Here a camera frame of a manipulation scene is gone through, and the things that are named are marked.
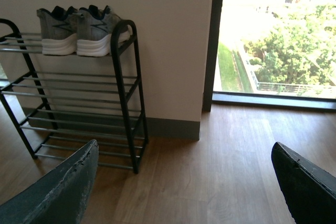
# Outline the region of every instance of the shoe rack frame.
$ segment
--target shoe rack frame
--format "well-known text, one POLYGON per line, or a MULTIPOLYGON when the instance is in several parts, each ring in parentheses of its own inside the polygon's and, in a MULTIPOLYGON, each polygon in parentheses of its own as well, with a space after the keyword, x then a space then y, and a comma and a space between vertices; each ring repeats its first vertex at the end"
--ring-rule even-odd
POLYGON ((1 52, 12 52, 15 55, 22 55, 25 59, 27 67, 29 71, 22 76, 18 77, 16 80, 11 81, 7 86, 2 87, 0 89, 0 100, 7 111, 13 125, 15 126, 20 138, 22 139, 23 143, 25 144, 26 148, 28 149, 32 158, 36 159, 37 157, 50 157, 50 158, 57 158, 57 159, 66 159, 67 156, 62 156, 59 152, 65 151, 68 153, 68 156, 76 151, 80 146, 84 145, 91 139, 103 139, 98 140, 100 152, 99 157, 106 156, 111 157, 111 162, 99 162, 99 165, 102 166, 109 166, 115 168, 125 168, 125 169, 132 169, 134 173, 139 172, 139 165, 144 154, 146 145, 149 141, 148 138, 148 130, 147 130, 147 122, 146 122, 146 115, 145 115, 145 106, 144 106, 144 99, 143 99, 143 88, 142 88, 142 78, 141 78, 141 67, 140 67, 140 55, 139 55, 139 46, 138 46, 138 34, 135 23, 131 20, 122 20, 117 23, 116 27, 114 28, 111 36, 110 46, 111 46, 111 54, 105 57, 112 57, 113 67, 114 67, 114 75, 97 75, 97 74, 78 74, 78 73, 50 73, 50 72, 43 72, 38 71, 29 54, 41 54, 42 48, 40 43, 40 35, 38 34, 29 34, 29 33, 20 33, 18 27, 11 22, 10 20, 0 19, 0 24, 5 24, 12 29, 12 33, 7 34, 5 36, 0 37, 0 53, 1 52), (118 43, 118 38, 121 34, 122 29, 125 26, 129 26, 132 30, 131 37, 122 44, 118 43), (26 36, 33 36, 33 39, 28 38, 26 40, 26 36), (122 72, 122 64, 121 64, 121 57, 122 54, 128 49, 130 46, 133 45, 134 48, 134 56, 135 56, 135 66, 136 66, 136 74, 133 76, 124 76, 122 72), (40 76, 45 76, 48 74, 53 74, 52 76, 60 76, 63 78, 60 79, 48 79, 41 78, 40 76), (90 81, 81 81, 75 80, 71 81, 70 77, 77 77, 79 79, 87 77, 90 81), (107 78, 111 79, 108 83, 102 83, 101 81, 92 81, 96 78, 107 78), (34 85, 27 85, 25 81, 29 80, 33 82, 34 85), (49 81, 50 82, 59 82, 61 85, 56 85, 49 87, 48 84, 45 84, 49 81), (106 84, 108 86, 114 86, 114 91, 107 91, 107 90, 87 90, 85 88, 77 89, 77 88, 66 88, 67 83, 79 82, 86 86, 95 85, 95 83, 102 85, 106 84), (23 88, 30 88, 35 90, 35 92, 17 92, 14 89, 20 87, 23 88), (73 97, 71 95, 65 96, 55 96, 50 95, 50 90, 62 90, 65 93, 78 93, 79 96, 73 97), (87 99, 83 98, 86 97, 83 95, 84 93, 99 93, 102 92, 106 95, 111 93, 111 100, 103 100, 103 99, 87 99), (131 97, 133 97, 134 93, 138 93, 138 96, 135 97, 137 102, 140 104, 139 110, 130 110, 129 109, 129 101, 131 97), (40 101, 40 105, 37 106, 35 109, 25 115, 25 118, 22 120, 18 120, 17 116, 12 110, 10 104, 7 102, 6 96, 7 95, 15 95, 15 96, 26 96, 26 97, 34 97, 40 101), (72 108, 70 110, 57 110, 58 104, 54 104, 51 101, 70 101, 75 102, 76 104, 66 105, 61 103, 61 106, 72 108), (81 105, 81 102, 92 102, 94 104, 99 105, 81 105), (116 106, 116 108, 111 108, 111 112, 106 114, 106 110, 104 113, 92 113, 92 112, 85 112, 85 109, 94 109, 94 108, 102 108, 102 104, 112 104, 112 106, 116 106), (84 117, 84 118, 92 118, 90 122, 78 122, 76 120, 69 120, 68 119, 60 120, 58 119, 57 115, 65 114, 77 117, 84 117), (110 125, 101 124, 99 120, 105 119, 110 122, 110 125), (43 121, 44 123, 50 124, 51 126, 48 127, 35 127, 31 126, 29 122, 40 122, 43 121), (69 129, 62 129, 62 125, 77 125, 80 126, 80 129, 69 130, 69 129), (105 131, 94 132, 90 131, 90 129, 102 129, 104 128, 105 131), (44 140, 40 143, 32 144, 32 140, 29 139, 29 132, 30 130, 37 131, 37 132, 44 132, 47 134, 44 140), (50 140, 56 142, 62 142, 62 144, 55 145, 49 144, 50 140), (49 154, 49 150, 56 150, 57 155, 49 154))

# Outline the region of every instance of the floor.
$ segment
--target floor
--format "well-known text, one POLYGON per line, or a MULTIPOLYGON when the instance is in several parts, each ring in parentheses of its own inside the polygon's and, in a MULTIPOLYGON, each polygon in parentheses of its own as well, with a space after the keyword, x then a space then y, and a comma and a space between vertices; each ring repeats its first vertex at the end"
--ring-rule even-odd
MULTIPOLYGON (((59 161, 34 161, 0 108, 0 204, 59 161)), ((201 138, 151 137, 140 173, 98 167, 82 223, 294 223, 270 153, 280 141, 336 176, 334 113, 213 105, 201 138)))

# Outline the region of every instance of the shoe rack shelf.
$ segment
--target shoe rack shelf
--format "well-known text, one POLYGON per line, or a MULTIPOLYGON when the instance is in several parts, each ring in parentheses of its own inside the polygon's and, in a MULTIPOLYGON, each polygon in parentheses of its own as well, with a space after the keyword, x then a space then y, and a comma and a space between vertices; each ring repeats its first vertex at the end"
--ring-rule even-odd
POLYGON ((113 75, 43 72, 29 54, 41 54, 39 34, 20 33, 6 19, 0 23, 12 29, 0 37, 0 53, 24 58, 29 71, 0 89, 0 100, 32 158, 66 159, 91 139, 99 144, 99 165, 132 169, 139 165, 148 143, 143 100, 137 29, 133 21, 117 23, 111 36, 113 75), (122 44, 118 38, 129 26, 131 37, 122 44), (136 72, 123 75, 122 54, 133 45, 136 72), (39 104, 23 119, 8 103, 8 95, 34 99, 39 104), (130 103, 137 103, 130 109, 130 103), (40 140, 30 138, 34 131, 40 140))

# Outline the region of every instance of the shoe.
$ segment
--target shoe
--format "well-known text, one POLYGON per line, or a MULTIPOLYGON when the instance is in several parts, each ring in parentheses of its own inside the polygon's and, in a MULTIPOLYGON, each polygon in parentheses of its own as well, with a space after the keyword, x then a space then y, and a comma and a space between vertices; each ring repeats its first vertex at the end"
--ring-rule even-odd
POLYGON ((52 12, 38 9, 40 18, 42 53, 44 55, 69 55, 77 49, 77 10, 70 7, 67 11, 56 6, 52 12))
MULTIPOLYGON (((88 9, 82 7, 76 14, 77 26, 77 55, 101 57, 111 52, 111 33, 121 18, 115 14, 110 6, 104 10, 90 5, 88 9)), ((126 28, 119 36, 118 42, 130 38, 126 28)))

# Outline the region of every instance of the railing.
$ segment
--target railing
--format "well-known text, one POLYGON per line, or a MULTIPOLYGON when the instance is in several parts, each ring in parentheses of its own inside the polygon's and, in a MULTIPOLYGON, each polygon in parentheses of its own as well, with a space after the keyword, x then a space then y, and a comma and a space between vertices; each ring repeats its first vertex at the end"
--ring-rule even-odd
POLYGON ((292 95, 301 96, 309 92, 309 96, 317 96, 321 93, 328 93, 331 94, 333 97, 336 97, 336 86, 259 82, 251 67, 242 43, 237 44, 237 51, 243 61, 246 73, 248 75, 248 79, 254 93, 276 92, 277 94, 291 93, 292 95))
POLYGON ((257 89, 259 91, 295 93, 296 95, 302 95, 306 92, 313 92, 315 94, 328 92, 336 94, 336 86, 323 86, 323 85, 259 82, 257 89))

